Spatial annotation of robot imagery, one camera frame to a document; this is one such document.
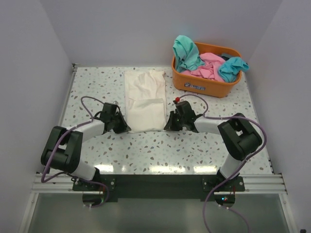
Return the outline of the white t shirt red print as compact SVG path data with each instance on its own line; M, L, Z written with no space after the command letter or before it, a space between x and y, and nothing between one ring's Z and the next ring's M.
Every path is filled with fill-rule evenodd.
M125 116L130 133L162 131L166 125L165 71L124 73Z

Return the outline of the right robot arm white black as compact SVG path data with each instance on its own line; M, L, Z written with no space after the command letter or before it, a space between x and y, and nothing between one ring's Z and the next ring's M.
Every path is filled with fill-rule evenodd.
M223 118L197 115L187 101L175 105L164 127L166 131L175 132L183 129L194 133L219 134L222 137L228 156L217 171L221 181L234 179L246 158L263 143L260 134L243 114Z

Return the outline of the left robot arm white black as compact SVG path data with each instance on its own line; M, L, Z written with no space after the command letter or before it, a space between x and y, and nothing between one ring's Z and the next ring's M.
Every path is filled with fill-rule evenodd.
M71 128L53 127L41 155L41 164L45 166L41 182L68 174L84 182L99 183L99 169L81 160L82 144L110 131L131 131L119 106L111 103L104 103L102 110L86 122Z

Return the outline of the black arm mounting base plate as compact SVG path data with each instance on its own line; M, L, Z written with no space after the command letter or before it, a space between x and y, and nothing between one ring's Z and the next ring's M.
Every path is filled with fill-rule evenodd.
M199 199L204 201L221 179L217 175L100 175L93 183L71 178L83 203L119 199Z

